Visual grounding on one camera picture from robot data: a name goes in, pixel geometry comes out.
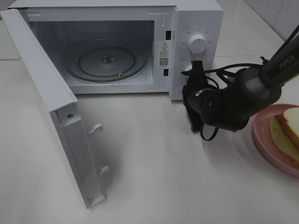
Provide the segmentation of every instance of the white microwave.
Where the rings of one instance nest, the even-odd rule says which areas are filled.
[[[215,0],[17,0],[1,12],[61,140],[87,208],[105,199],[74,94],[169,92],[192,60],[211,69],[223,11]]]

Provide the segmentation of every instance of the open microwave door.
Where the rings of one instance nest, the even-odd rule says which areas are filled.
[[[103,201],[99,174],[94,166],[88,137],[100,124],[86,132],[78,112],[77,99],[53,65],[28,24],[17,9],[1,12],[7,30],[19,51],[21,62],[28,70],[54,123],[87,208]],[[104,167],[100,174],[107,171]]]

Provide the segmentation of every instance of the white table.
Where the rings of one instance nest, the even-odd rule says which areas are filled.
[[[244,2],[220,3],[225,17],[215,68],[260,63],[259,56],[270,57],[282,44]],[[202,142],[182,103],[167,94],[78,96],[86,126],[104,126],[91,138],[96,167],[112,168],[108,200],[86,210],[54,126],[7,36],[3,48],[10,60],[0,61],[1,224],[298,223],[299,179],[258,153],[251,121]],[[280,103],[299,104],[296,85],[299,78],[283,88]]]

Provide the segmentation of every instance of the bread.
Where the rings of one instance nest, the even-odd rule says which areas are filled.
[[[285,110],[270,121],[273,143],[299,168],[299,107]]]

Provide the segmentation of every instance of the warning label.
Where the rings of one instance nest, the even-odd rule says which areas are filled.
[[[159,41],[159,67],[169,68],[172,50],[172,41]]]

